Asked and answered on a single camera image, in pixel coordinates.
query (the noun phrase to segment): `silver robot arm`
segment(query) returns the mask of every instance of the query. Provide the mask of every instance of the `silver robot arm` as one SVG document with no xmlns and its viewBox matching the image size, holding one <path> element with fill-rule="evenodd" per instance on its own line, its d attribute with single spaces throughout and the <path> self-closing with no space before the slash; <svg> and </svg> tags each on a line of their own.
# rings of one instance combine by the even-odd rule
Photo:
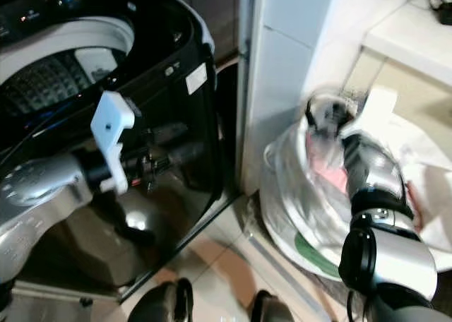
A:
<svg viewBox="0 0 452 322">
<path fill-rule="evenodd" d="M 89 204 L 94 193 L 121 194 L 137 182 L 152 188 L 157 175 L 203 153 L 202 143 L 191 142 L 153 156 L 155 147 L 183 135 L 187 127 L 175 122 L 147 129 L 137 122 L 144 123 L 130 100 L 104 92 L 91 123 L 99 151 L 32 160 L 0 183 L 0 321 L 11 303 L 14 279 L 50 227 Z M 122 154 L 127 137 L 135 143 Z"/>
<path fill-rule="evenodd" d="M 0 281 L 14 279 L 41 236 L 93 194 L 72 155 L 17 166 L 0 185 Z"/>
<path fill-rule="evenodd" d="M 343 141 L 352 222 L 339 273 L 367 296 L 368 321 L 452 319 L 433 310 L 435 262 L 413 227 L 400 168 L 365 134 Z"/>
</svg>

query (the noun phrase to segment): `tile floor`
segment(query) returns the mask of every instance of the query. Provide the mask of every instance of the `tile floor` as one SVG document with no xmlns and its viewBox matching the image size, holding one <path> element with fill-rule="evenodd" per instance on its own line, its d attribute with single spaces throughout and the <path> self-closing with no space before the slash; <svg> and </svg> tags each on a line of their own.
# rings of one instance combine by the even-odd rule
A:
<svg viewBox="0 0 452 322">
<path fill-rule="evenodd" d="M 242 233 L 235 212 L 243 210 L 245 205 L 245 197 L 237 199 L 121 306 L 108 312 L 94 308 L 92 321 L 125 322 L 149 289 L 182 277 L 188 278 L 193 285 L 194 322 L 247 322 L 254 295 L 261 289 L 286 302 L 296 322 L 345 321 L 344 307 L 315 287 L 271 246 L 270 253 L 285 269 L 284 273 L 296 279 L 298 288 L 301 286 L 301 291 L 297 290 L 293 281 L 282 276 L 281 268 L 272 266 L 274 263 L 269 262 Z M 322 305 L 323 318 L 303 300 L 300 294 L 303 292 L 308 292 Z"/>
</svg>

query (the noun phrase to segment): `sticker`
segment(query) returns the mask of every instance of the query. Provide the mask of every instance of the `sticker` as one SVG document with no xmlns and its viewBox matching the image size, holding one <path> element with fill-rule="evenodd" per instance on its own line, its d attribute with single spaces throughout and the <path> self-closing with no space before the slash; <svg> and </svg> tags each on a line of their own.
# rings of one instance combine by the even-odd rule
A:
<svg viewBox="0 0 452 322">
<path fill-rule="evenodd" d="M 189 90 L 189 95 L 193 94 L 207 81 L 206 64 L 202 63 L 190 75 L 185 78 L 186 87 Z"/>
</svg>

